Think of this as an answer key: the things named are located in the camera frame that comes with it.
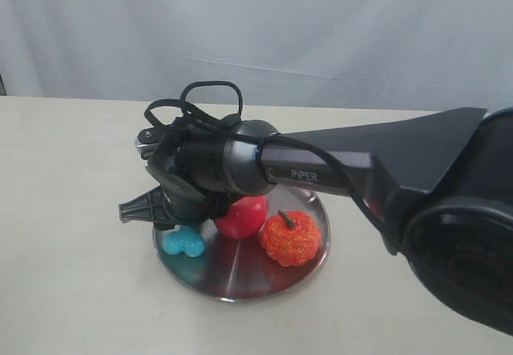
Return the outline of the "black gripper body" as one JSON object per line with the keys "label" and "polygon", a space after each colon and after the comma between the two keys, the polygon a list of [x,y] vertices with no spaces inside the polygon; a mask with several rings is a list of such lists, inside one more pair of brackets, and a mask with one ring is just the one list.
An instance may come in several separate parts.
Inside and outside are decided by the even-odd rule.
{"label": "black gripper body", "polygon": [[167,130],[146,170],[161,186],[166,209],[178,224],[201,224],[224,215],[224,195],[202,188],[192,177],[185,154],[188,130]]}

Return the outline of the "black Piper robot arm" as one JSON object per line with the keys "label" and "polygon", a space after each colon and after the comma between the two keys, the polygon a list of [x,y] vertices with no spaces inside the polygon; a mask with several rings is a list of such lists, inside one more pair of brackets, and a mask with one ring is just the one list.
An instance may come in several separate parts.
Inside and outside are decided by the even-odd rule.
{"label": "black Piper robot arm", "polygon": [[511,334],[511,109],[288,134],[238,114],[145,117],[136,144],[158,185],[120,204],[123,222],[196,224],[277,185],[347,196],[439,301]]}

